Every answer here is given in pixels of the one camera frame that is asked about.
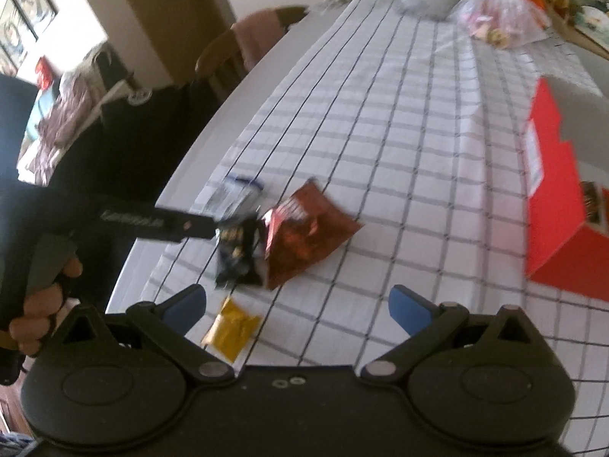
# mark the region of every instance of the chair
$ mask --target chair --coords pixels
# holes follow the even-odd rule
[[[275,9],[281,26],[287,32],[306,15],[305,6],[284,6]],[[214,39],[201,53],[195,67],[197,77],[209,82],[218,101],[223,103],[246,77],[243,57],[231,29]]]

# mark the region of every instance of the hand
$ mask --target hand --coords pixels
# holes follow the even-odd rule
[[[73,257],[62,273],[69,278],[77,278],[82,274],[81,262],[77,257]],[[33,356],[40,351],[40,339],[51,329],[49,317],[57,314],[56,324],[59,326],[75,305],[68,301],[62,307],[62,302],[62,289],[57,283],[26,298],[23,303],[23,316],[13,319],[8,326],[8,332],[25,355]]]

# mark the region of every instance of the pink towel on chair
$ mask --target pink towel on chair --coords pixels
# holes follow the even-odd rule
[[[250,72],[285,35],[275,10],[266,8],[233,24],[246,70]]]

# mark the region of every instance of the white label on box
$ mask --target white label on box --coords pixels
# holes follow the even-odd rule
[[[529,197],[532,197],[543,181],[543,163],[541,161],[541,150],[535,122],[529,120],[525,130],[525,158],[527,163],[527,186]]]

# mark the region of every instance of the checkered tablecloth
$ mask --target checkered tablecloth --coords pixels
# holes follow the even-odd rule
[[[160,302],[201,283],[208,311],[188,335],[195,342],[229,293],[260,315],[237,369],[360,369],[407,338],[387,308],[394,284],[478,313],[520,305],[577,388],[564,444],[579,455],[605,455],[609,304],[529,283],[524,274],[520,132],[541,74],[598,92],[555,36],[498,51],[453,24],[404,16],[393,0],[354,0],[201,181],[193,210],[229,172],[259,177],[265,208],[316,177],[364,228],[275,291],[214,290],[214,243],[171,245],[142,296]]]

